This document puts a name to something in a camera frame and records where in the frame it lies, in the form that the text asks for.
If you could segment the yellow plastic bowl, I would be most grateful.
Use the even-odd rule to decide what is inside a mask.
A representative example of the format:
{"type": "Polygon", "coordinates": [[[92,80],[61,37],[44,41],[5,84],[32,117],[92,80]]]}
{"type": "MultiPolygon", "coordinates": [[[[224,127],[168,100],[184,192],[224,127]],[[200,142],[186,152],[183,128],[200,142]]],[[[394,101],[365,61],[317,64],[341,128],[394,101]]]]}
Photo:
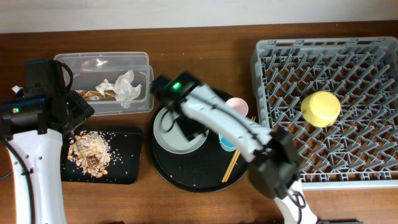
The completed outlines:
{"type": "Polygon", "coordinates": [[[305,121],[312,126],[325,128],[336,122],[341,104],[334,94],[318,91],[305,97],[300,108],[305,121]]]}

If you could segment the pink plastic cup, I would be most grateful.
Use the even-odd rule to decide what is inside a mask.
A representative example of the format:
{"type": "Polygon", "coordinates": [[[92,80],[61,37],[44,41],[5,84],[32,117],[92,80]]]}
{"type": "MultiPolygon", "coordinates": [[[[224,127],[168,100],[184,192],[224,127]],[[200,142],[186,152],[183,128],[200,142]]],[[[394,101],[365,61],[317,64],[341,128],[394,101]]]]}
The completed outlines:
{"type": "Polygon", "coordinates": [[[230,98],[225,101],[225,105],[236,110],[243,116],[246,116],[249,112],[249,106],[242,98],[230,98]]]}

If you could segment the large white tissue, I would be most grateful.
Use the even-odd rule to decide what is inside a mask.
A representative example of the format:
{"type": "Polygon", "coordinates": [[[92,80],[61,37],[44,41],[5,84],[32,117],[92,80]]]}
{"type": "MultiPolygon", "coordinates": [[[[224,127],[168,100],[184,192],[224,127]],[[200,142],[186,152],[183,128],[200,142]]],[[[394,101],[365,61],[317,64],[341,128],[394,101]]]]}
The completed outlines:
{"type": "Polygon", "coordinates": [[[115,99],[121,102],[123,108],[130,107],[130,101],[135,100],[141,94],[142,85],[132,86],[134,81],[134,72],[127,71],[124,75],[120,75],[115,83],[110,83],[104,79],[102,83],[96,86],[96,90],[104,93],[104,91],[114,91],[115,99]]]}

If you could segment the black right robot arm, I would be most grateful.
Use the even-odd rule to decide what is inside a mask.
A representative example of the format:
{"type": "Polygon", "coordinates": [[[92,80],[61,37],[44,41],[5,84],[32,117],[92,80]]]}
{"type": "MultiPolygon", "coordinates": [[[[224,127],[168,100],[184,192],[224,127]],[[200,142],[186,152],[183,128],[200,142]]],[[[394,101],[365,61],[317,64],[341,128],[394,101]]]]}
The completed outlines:
{"type": "Polygon", "coordinates": [[[163,105],[154,132],[164,149],[192,152],[208,131],[220,134],[240,151],[249,164],[250,183],[275,201],[285,223],[318,223],[303,194],[300,158],[288,131],[273,131],[247,118],[188,72],[173,80],[157,77],[151,92],[163,105]]]}

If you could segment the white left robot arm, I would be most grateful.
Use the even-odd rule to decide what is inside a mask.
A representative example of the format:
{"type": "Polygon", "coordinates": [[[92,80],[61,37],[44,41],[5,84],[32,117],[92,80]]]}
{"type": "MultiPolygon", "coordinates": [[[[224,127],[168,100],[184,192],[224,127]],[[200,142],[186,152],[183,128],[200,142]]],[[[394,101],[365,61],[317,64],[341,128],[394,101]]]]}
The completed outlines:
{"type": "Polygon", "coordinates": [[[1,141],[12,161],[18,223],[66,222],[63,138],[93,113],[73,90],[17,98],[1,106],[1,141]]]}

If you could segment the grey round plate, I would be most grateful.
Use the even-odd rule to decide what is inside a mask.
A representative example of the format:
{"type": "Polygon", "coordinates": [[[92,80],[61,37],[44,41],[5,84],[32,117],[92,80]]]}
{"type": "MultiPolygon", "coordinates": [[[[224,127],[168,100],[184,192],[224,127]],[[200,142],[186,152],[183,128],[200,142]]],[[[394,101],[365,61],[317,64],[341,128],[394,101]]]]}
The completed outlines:
{"type": "Polygon", "coordinates": [[[166,151],[174,154],[187,154],[197,150],[206,141],[209,130],[204,134],[197,135],[192,140],[188,140],[177,122],[174,119],[178,118],[177,113],[171,113],[166,107],[155,116],[153,130],[156,141],[166,151]]]}

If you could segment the gold snack wrapper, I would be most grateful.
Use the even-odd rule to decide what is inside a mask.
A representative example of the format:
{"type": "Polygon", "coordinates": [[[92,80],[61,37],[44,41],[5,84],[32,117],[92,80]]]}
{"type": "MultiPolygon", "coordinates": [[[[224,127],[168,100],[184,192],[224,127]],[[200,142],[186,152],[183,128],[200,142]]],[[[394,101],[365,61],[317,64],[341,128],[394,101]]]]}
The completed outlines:
{"type": "Polygon", "coordinates": [[[96,90],[76,90],[76,92],[86,101],[114,100],[115,92],[111,90],[101,93],[96,90]]]}

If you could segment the blue plastic cup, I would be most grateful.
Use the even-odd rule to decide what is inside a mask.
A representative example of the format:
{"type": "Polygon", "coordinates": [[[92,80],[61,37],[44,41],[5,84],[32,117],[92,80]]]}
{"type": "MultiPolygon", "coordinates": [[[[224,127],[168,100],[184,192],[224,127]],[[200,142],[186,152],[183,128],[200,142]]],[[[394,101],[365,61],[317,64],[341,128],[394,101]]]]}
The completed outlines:
{"type": "Polygon", "coordinates": [[[221,148],[227,152],[233,152],[236,150],[236,146],[229,142],[224,136],[219,135],[221,148]]]}

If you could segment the peanut and rice scraps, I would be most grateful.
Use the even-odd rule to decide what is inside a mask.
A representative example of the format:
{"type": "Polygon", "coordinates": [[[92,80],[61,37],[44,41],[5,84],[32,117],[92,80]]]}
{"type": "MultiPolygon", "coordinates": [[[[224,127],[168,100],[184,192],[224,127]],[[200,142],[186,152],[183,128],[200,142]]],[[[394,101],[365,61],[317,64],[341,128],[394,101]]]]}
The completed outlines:
{"type": "Polygon", "coordinates": [[[75,164],[83,175],[101,178],[109,174],[111,165],[123,164],[119,149],[111,147],[115,133],[100,131],[75,131],[69,137],[67,160],[75,164]]]}

